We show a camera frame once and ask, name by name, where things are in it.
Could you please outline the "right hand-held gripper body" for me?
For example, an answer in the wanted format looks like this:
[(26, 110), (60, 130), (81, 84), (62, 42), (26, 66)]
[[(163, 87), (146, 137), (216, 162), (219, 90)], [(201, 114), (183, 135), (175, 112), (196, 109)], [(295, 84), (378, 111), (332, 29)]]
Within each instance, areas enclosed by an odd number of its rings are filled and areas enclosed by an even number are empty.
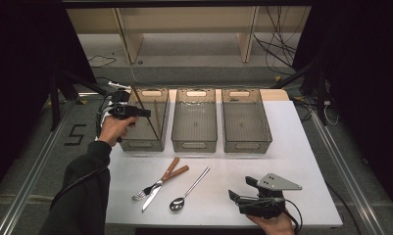
[(258, 180), (256, 197), (240, 196), (239, 211), (262, 218), (279, 217), (285, 211), (285, 190), (301, 190), (302, 186), (274, 173)]

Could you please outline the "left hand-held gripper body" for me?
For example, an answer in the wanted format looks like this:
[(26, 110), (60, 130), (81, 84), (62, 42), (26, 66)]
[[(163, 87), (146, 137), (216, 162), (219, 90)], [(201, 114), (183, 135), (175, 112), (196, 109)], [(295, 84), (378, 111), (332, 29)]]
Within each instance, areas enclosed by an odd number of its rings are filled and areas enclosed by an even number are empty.
[(131, 116), (138, 116), (138, 109), (131, 106), (129, 102), (131, 87), (121, 85), (114, 81), (108, 84), (115, 88), (115, 91), (106, 95), (99, 106), (99, 121), (107, 115), (117, 119), (126, 119)]

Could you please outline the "smoky clear plastic bin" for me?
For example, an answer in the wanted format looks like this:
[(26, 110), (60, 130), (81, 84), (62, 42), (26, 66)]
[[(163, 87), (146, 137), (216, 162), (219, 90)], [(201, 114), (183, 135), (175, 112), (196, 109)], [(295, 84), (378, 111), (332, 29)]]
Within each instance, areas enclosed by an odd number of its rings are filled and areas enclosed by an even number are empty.
[[(156, 139), (151, 126), (146, 117), (140, 117), (135, 126), (127, 131), (126, 137), (122, 140), (121, 146), (124, 151), (145, 151), (145, 152), (163, 152), (165, 149), (166, 131), (170, 113), (170, 95), (168, 88), (150, 89), (137, 88), (137, 91), (145, 106), (145, 110), (151, 111), (150, 119), (158, 133), (155, 119), (155, 109), (153, 101), (156, 100), (159, 109), (159, 119), (162, 128), (161, 139)], [(130, 105), (141, 109), (135, 94), (131, 92), (128, 102)]]
[(264, 154), (272, 136), (259, 89), (221, 91), (224, 151)]
[(176, 152), (213, 153), (217, 148), (217, 100), (213, 88), (176, 91), (172, 124)]

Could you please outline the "long steel spoon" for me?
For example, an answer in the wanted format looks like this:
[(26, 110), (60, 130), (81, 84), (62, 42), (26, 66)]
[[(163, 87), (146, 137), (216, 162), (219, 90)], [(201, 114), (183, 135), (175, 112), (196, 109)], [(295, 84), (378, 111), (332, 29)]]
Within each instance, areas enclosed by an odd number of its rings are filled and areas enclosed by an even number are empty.
[(170, 203), (170, 210), (172, 212), (178, 212), (180, 211), (185, 204), (185, 198), (192, 192), (192, 190), (200, 183), (200, 181), (206, 176), (206, 174), (210, 171), (210, 167), (207, 166), (204, 171), (199, 175), (199, 177), (193, 182), (193, 184), (190, 186), (190, 188), (181, 196)]

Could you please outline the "wooden-handled fork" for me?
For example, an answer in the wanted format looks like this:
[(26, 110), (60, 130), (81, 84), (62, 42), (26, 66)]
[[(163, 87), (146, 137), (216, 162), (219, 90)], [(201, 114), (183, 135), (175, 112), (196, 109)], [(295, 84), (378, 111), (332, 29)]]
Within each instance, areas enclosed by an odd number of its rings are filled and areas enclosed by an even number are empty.
[(138, 202), (138, 201), (144, 199), (146, 196), (150, 195), (151, 191), (156, 186), (159, 186), (163, 182), (170, 180), (171, 178), (186, 172), (188, 169), (189, 169), (189, 167), (187, 165), (185, 165), (177, 170), (173, 170), (172, 168), (170, 170), (167, 170), (160, 180), (158, 180), (152, 186), (148, 186), (148, 187), (144, 188), (143, 190), (141, 190), (140, 192), (136, 193), (134, 196), (131, 197), (131, 200), (133, 202)]

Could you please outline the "wooden-handled table knife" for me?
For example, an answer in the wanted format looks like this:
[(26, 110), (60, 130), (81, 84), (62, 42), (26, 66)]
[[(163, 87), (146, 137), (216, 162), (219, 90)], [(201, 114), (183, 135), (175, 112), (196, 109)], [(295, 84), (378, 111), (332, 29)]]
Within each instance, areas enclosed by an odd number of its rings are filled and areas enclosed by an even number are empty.
[(157, 195), (158, 191), (160, 190), (161, 186), (163, 183), (170, 177), (172, 176), (172, 171), (174, 170), (175, 166), (178, 164), (179, 158), (175, 157), (171, 164), (169, 165), (168, 169), (165, 171), (163, 176), (161, 177), (160, 180), (156, 182), (156, 184), (152, 187), (149, 196), (147, 197), (146, 201), (144, 202), (142, 206), (142, 212), (145, 212), (145, 210), (148, 208), (148, 206), (151, 204), (155, 196)]

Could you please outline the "person's left hand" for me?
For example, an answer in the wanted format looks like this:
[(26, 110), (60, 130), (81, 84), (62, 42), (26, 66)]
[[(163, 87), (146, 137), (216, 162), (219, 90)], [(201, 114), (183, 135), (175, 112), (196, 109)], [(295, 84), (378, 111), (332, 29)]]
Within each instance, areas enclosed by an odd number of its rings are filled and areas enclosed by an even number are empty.
[(138, 121), (137, 117), (128, 117), (126, 119), (116, 119), (112, 116), (106, 116), (102, 123), (101, 132), (98, 137), (99, 141), (114, 147), (120, 137), (126, 136), (127, 129)]

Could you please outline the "person's right hand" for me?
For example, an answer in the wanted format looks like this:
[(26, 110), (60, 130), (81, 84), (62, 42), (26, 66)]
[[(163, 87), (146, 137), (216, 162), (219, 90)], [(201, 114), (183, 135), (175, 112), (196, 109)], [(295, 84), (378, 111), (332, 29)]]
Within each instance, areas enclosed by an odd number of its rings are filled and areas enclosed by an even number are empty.
[(270, 219), (248, 215), (267, 235), (295, 235), (291, 219), (284, 213)]

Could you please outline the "white table mat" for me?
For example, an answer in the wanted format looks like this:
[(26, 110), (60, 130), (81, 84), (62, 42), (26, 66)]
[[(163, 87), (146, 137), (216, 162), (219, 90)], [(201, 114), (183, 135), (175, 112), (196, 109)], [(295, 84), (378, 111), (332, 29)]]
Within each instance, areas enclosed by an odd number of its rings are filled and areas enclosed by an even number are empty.
[[(125, 152), (115, 147), (106, 221), (137, 227), (253, 228), (255, 225), (229, 199), (228, 191), (254, 197), (257, 190), (245, 183), (245, 177), (260, 179), (274, 173), (302, 186), (301, 190), (286, 190), (284, 197), (289, 200), (289, 212), (305, 227), (340, 226), (341, 218), (294, 105), (289, 101), (266, 101), (264, 106), (272, 142), (263, 155), (227, 154), (221, 137), (212, 154), (177, 153), (170, 137), (166, 138), (163, 152)], [(189, 169), (164, 184), (142, 212), (143, 203), (134, 203), (131, 197), (160, 179), (175, 157), (180, 166)], [(184, 207), (171, 211), (171, 201), (181, 197), (207, 166), (210, 171), (185, 198)]]

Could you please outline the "black metal stand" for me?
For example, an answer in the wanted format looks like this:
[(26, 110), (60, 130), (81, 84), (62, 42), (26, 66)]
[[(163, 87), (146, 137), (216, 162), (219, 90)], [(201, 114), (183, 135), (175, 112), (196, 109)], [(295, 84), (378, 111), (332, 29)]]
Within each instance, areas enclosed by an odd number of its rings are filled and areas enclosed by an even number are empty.
[(108, 91), (99, 87), (95, 82), (88, 81), (69, 70), (54, 70), (49, 78), (49, 94), (52, 107), (52, 131), (58, 127), (61, 121), (59, 92), (61, 92), (67, 100), (75, 101), (79, 97), (78, 92), (74, 88), (75, 83), (78, 83), (99, 95), (106, 96), (108, 94)]
[(276, 85), (272, 86), (271, 89), (282, 89), (286, 85), (296, 81), (301, 77), (304, 78), (300, 86), (301, 94), (306, 96), (311, 96), (312, 94), (315, 94), (317, 96), (318, 118), (323, 125), (327, 125), (327, 121), (324, 115), (325, 77), (319, 63), (309, 63), (308, 65), (296, 71), (294, 74), (290, 75), (286, 79), (279, 81)]

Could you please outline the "light wooden shelf unit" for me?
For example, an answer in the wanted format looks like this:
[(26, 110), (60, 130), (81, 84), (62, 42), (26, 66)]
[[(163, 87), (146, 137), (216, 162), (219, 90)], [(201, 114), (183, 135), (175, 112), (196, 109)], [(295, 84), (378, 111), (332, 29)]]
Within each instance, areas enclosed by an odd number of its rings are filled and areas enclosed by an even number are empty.
[(241, 61), (250, 60), (256, 32), (301, 32), (309, 6), (68, 9), (78, 34), (116, 34), (126, 59), (136, 61), (146, 33), (233, 33)]

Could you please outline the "dark curtain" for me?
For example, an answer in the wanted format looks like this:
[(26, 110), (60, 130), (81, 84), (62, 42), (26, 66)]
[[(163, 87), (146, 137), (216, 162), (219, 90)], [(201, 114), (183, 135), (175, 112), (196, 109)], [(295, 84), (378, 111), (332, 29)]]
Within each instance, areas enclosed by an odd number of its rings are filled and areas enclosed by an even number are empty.
[(0, 183), (61, 70), (96, 81), (62, 0), (0, 0)]
[(317, 54), (329, 94), (393, 202), (393, 0), (315, 0), (294, 67)]

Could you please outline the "aluminium floor rail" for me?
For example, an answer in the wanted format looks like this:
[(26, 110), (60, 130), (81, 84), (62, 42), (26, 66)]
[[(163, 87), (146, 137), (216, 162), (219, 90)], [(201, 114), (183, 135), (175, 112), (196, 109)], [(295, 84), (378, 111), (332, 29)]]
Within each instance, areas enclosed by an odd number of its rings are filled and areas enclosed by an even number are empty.
[(385, 235), (385, 230), (380, 224), (380, 221), (375, 213), (373, 207), (369, 204), (367, 197), (363, 190), (358, 185), (358, 181), (353, 175), (352, 170), (347, 166), (337, 144), (335, 143), (328, 128), (324, 126), (316, 112), (312, 112), (312, 120), (319, 136), (322, 139), (332, 161), (342, 179), (354, 205), (368, 231), (369, 235)]
[(53, 148), (61, 135), (64, 125), (67, 122), (68, 115), (74, 106), (75, 101), (66, 102), (62, 108), (61, 121), (53, 130), (47, 131), (47, 136), (44, 138), (45, 142), (42, 144), (41, 150), (36, 154), (34, 162), (30, 165), (30, 170), (27, 172), (27, 175), (19, 188), (19, 192), (16, 195), (11, 196), (0, 194), (2, 202), (5, 202), (6, 199), (10, 199), (8, 202), (9, 207), (0, 221), (0, 235), (11, 235), (15, 229), (25, 205), (31, 197), (31, 193), (34, 190), (34, 187), (51, 156)]

